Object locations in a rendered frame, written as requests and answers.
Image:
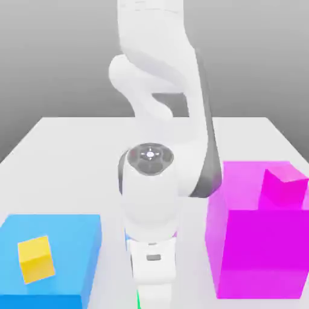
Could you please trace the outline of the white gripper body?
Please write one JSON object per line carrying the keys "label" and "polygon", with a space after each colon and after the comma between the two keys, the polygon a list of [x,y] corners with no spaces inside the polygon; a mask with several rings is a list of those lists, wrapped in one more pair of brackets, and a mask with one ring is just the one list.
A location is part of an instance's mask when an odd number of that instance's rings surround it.
{"label": "white gripper body", "polygon": [[171,284],[139,285],[141,309],[171,309]]}

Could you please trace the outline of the small yellow cube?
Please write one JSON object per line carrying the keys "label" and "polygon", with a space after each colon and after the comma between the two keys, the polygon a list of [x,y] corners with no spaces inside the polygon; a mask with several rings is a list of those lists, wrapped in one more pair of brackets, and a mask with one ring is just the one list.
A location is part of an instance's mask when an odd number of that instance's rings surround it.
{"label": "small yellow cube", "polygon": [[55,268],[47,235],[18,243],[18,258],[25,284],[55,275]]}

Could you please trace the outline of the large blue box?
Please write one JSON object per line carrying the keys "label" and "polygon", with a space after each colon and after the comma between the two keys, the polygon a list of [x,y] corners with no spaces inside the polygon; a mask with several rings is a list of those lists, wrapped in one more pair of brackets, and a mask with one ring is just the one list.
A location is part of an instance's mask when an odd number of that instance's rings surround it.
{"label": "large blue box", "polygon": [[[41,236],[56,274],[25,284],[18,243]],[[0,226],[0,309],[87,309],[101,241],[99,215],[9,215]]]}

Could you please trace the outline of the large magenta box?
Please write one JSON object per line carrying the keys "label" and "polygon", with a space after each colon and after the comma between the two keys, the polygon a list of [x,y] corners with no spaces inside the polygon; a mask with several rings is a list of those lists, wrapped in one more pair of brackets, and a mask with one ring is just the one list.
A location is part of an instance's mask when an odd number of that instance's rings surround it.
{"label": "large magenta box", "polygon": [[265,169],[285,166],[294,167],[288,161],[223,164],[205,232],[219,299],[301,297],[309,274],[309,183],[302,209],[258,208]]}

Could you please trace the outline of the small magenta cube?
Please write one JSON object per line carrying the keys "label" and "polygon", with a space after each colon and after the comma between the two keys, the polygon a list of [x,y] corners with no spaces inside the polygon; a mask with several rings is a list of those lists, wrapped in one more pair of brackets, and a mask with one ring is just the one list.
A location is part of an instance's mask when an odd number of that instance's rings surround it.
{"label": "small magenta cube", "polygon": [[309,177],[294,167],[266,168],[258,208],[302,209],[308,183]]}

